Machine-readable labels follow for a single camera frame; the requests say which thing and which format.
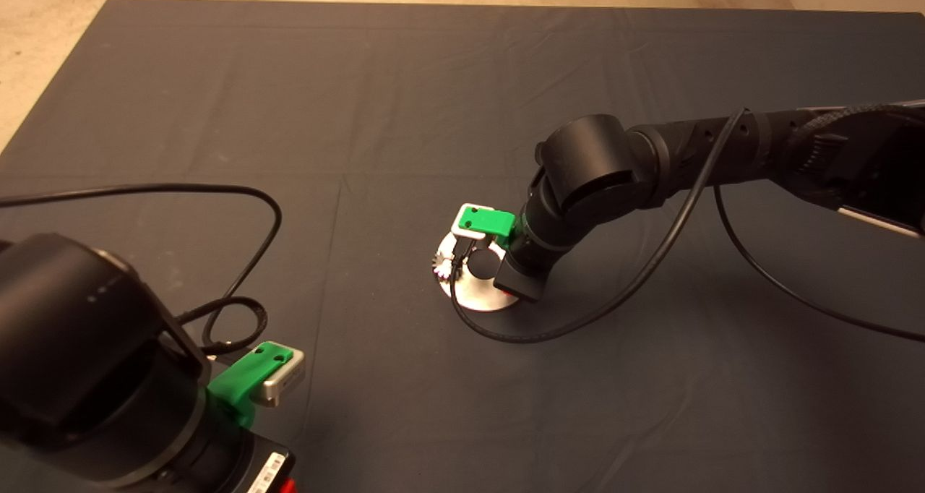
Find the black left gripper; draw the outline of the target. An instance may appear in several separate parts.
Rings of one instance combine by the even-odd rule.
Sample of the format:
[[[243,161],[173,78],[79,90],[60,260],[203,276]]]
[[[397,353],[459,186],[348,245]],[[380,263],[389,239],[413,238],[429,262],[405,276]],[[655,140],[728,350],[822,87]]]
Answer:
[[[218,492],[297,493],[292,477],[295,464],[296,454],[288,447],[267,438],[252,438]]]

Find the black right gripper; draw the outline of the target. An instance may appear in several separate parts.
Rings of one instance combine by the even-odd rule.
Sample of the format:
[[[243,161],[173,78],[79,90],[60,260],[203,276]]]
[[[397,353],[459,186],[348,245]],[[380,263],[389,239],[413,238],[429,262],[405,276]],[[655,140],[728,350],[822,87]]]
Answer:
[[[536,303],[546,292],[546,282],[551,274],[549,268],[528,267],[507,252],[499,263],[494,277],[494,286],[516,299]]]

